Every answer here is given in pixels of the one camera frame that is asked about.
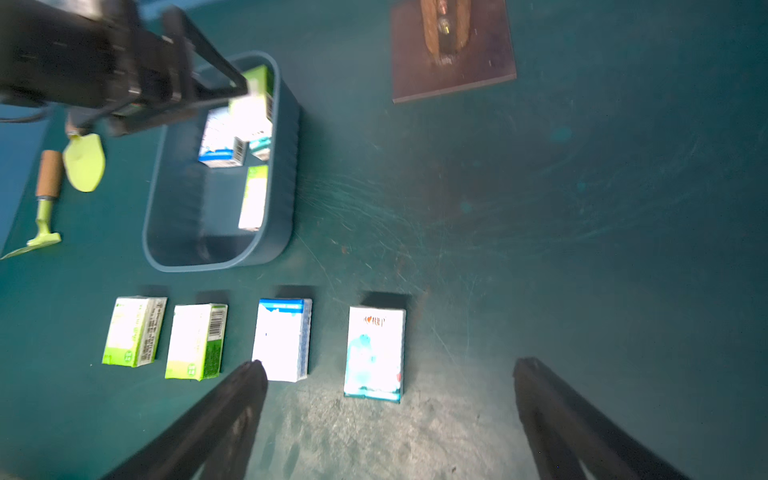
yellow-green trowel blade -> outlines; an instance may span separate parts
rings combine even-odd
[[[51,210],[53,209],[53,202],[50,200],[39,200],[38,201],[38,217],[37,220],[35,220],[36,224],[38,225],[38,234],[33,238],[32,240],[29,240],[27,242],[27,246],[24,248],[20,248],[18,250],[13,250],[11,253],[8,253],[4,255],[3,257],[0,257],[0,260],[5,260],[6,258],[10,257],[16,257],[17,255],[21,255],[22,253],[31,252],[33,250],[37,250],[38,248],[47,247],[48,245],[53,245],[54,243],[61,242],[61,235],[58,233],[51,233],[51,228],[49,227],[49,224],[51,222]]]
[[[96,134],[73,135],[64,149],[64,168],[72,187],[81,192],[96,190],[104,176],[104,148]]]
[[[61,235],[58,233],[47,233],[45,235],[37,235],[32,240],[29,240],[27,242],[27,246],[24,248],[20,248],[18,250],[13,250],[11,253],[7,253],[4,256],[0,257],[0,260],[5,260],[6,258],[15,257],[17,255],[21,255],[22,253],[31,252],[33,250],[37,250],[38,248],[47,247],[48,245],[53,245],[54,243],[61,242]]]

logo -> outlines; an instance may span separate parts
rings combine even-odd
[[[367,316],[362,321],[369,325],[384,326],[384,319],[377,316]]]

green and white medicine box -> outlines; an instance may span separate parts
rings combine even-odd
[[[248,95],[230,101],[230,125],[234,136],[248,144],[252,155],[268,161],[274,75],[266,65],[261,65],[243,72],[243,76],[248,82]]]
[[[219,376],[226,326],[226,305],[176,305],[165,378],[202,380]]]
[[[210,168],[242,167],[247,145],[232,133],[229,107],[208,112],[197,158]]]
[[[119,297],[101,363],[137,367],[154,362],[167,301],[165,297]]]
[[[269,167],[267,165],[248,167],[243,207],[240,209],[240,221],[237,228],[251,232],[261,228],[261,223],[264,222],[264,209],[266,208],[266,179],[268,174]]]

blue and white medicine box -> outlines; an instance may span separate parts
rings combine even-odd
[[[311,321],[311,299],[259,300],[253,359],[261,361],[268,380],[306,378]]]
[[[344,396],[400,402],[406,311],[349,308]]]

green table surface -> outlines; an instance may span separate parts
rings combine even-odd
[[[97,478],[217,384],[163,378],[168,313],[153,365],[101,365],[115,297],[227,296],[226,375],[259,298],[304,286],[310,376],[270,385],[249,478],[535,478],[521,356],[694,478],[768,477],[765,2],[509,2],[518,80],[396,106],[391,5],[191,12],[225,55],[273,55],[303,107],[293,237],[263,266],[153,270],[160,131],[105,138],[99,188],[64,185],[63,242],[0,263],[0,468]],[[409,302],[399,405],[342,397],[367,292]]]

